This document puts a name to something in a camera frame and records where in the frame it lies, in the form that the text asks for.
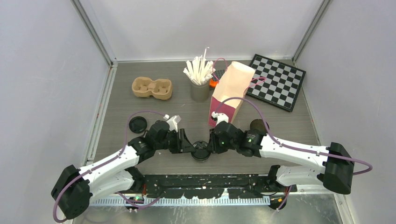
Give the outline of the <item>black paper coffee cup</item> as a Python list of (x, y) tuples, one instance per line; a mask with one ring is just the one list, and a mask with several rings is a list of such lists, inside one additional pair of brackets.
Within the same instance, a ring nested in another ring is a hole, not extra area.
[(206, 149), (196, 149), (195, 152), (191, 152), (191, 156), (193, 159), (199, 162), (206, 161), (211, 155), (211, 152), (207, 151)]

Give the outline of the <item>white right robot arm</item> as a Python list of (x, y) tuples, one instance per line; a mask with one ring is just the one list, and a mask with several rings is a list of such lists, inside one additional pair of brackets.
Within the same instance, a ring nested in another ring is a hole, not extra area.
[(220, 154), (235, 150), (245, 157), (275, 158), (295, 163), (294, 167), (273, 165), (266, 179), (271, 191), (291, 185), (323, 185), (343, 195), (351, 193), (354, 162), (342, 144), (310, 146), (271, 138), (264, 125), (247, 131), (231, 123), (220, 122), (210, 130), (208, 151)]

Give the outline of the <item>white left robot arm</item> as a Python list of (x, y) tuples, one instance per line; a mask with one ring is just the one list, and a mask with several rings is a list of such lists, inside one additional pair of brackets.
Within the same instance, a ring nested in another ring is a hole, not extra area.
[(144, 180), (136, 165), (153, 157), (157, 150), (177, 150), (180, 120), (178, 115), (166, 121), (158, 120), (145, 136), (132, 139), (114, 154), (91, 165), (64, 168), (51, 191), (55, 200), (54, 220), (62, 223), (57, 209), (62, 211), (65, 220), (71, 220), (80, 216), (90, 203), (110, 194), (125, 190), (140, 192)]

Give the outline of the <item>black plastic cup lid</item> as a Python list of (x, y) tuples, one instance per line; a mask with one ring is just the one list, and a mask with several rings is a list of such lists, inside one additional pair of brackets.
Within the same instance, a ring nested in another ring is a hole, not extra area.
[(208, 143), (205, 142), (205, 141), (202, 141), (202, 140), (196, 141), (196, 142), (193, 143), (193, 147), (196, 150), (207, 150)]

